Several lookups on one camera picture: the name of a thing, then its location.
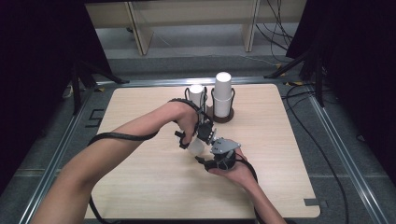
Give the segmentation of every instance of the robotic hand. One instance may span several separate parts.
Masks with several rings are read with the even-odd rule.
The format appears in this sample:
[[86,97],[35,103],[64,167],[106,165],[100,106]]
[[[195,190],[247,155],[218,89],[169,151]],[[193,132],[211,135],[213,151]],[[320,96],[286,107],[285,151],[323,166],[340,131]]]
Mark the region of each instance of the robotic hand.
[[[185,100],[185,99],[173,99],[171,102],[178,101],[185,103],[191,106],[197,114],[203,115],[203,119],[200,119],[198,123],[195,125],[195,132],[197,133],[197,138],[201,141],[205,142],[207,145],[212,145],[210,152],[214,154],[214,159],[210,161],[205,161],[204,158],[195,157],[199,163],[203,164],[205,169],[208,171],[212,168],[220,168],[222,170],[229,170],[233,168],[235,165],[235,150],[241,145],[239,143],[235,143],[231,140],[226,140],[224,138],[217,138],[216,137],[216,129],[213,129],[213,119],[210,118],[202,108],[195,105],[192,101]],[[180,147],[186,149],[189,144],[183,144],[182,140],[185,137],[184,133],[175,132],[175,135],[180,137]]]

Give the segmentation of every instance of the black stand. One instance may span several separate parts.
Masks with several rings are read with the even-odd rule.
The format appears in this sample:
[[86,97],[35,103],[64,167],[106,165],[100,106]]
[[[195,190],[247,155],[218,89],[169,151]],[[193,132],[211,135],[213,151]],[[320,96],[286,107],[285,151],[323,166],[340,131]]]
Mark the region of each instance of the black stand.
[[324,107],[323,104],[323,96],[322,96],[322,83],[323,83],[323,75],[322,75],[322,59],[317,52],[305,52],[292,62],[288,63],[285,67],[278,69],[276,72],[269,76],[265,76],[264,78],[277,78],[280,75],[286,73],[291,68],[296,66],[297,64],[304,62],[303,68],[300,71],[300,78],[302,80],[308,80],[312,77],[314,71],[316,70],[315,75],[315,97],[320,104],[321,107]]

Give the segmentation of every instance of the hand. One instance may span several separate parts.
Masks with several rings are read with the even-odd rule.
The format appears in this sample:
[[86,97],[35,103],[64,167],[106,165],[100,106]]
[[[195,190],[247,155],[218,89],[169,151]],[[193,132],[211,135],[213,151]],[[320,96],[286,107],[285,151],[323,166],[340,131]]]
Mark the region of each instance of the hand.
[[176,122],[180,130],[183,130],[184,134],[186,134],[183,138],[183,144],[190,143],[195,134],[195,124],[198,122],[198,114],[187,104],[181,102],[172,102],[169,104],[177,104],[180,106],[182,113],[178,116]]
[[[235,150],[236,153],[236,159],[237,160],[248,160],[245,155],[242,153],[241,148],[237,148]],[[220,175],[224,176],[230,180],[232,180],[235,184],[241,186],[242,188],[245,188],[248,184],[253,182],[256,182],[256,180],[253,177],[253,174],[250,172],[248,167],[242,163],[242,162],[236,162],[235,166],[228,171],[224,171],[218,168],[210,169],[208,171],[210,174],[213,175]]]

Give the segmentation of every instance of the finger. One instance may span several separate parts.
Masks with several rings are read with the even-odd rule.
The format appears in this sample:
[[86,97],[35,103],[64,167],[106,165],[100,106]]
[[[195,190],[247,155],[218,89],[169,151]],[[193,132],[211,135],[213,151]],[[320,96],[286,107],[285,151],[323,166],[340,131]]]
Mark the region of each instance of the finger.
[[208,172],[212,175],[223,175],[222,170],[218,169],[218,168],[212,168],[209,169]]
[[188,131],[185,131],[184,134],[186,134],[186,135],[183,138],[183,144],[190,143],[192,140],[193,131],[188,130]]
[[244,159],[245,161],[248,160],[248,158],[244,155],[244,153],[242,152],[241,148],[236,148],[235,149],[235,153],[237,154],[236,156],[241,157],[242,159]]

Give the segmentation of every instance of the forearm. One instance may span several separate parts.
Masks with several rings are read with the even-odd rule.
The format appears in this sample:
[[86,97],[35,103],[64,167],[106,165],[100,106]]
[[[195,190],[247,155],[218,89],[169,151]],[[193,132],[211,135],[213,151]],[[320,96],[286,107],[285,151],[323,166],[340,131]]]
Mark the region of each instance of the forearm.
[[255,181],[244,184],[249,199],[253,202],[256,211],[266,224],[286,223],[285,219],[277,212],[273,204],[265,195],[262,188]]
[[[192,118],[197,119],[197,116],[195,111],[191,111],[188,105],[167,103],[138,119],[129,121],[113,132],[135,136],[156,133],[164,124],[182,119],[189,113],[193,122]],[[82,222],[94,185],[134,152],[141,143],[102,139],[86,147],[62,169],[40,204],[33,223]]]

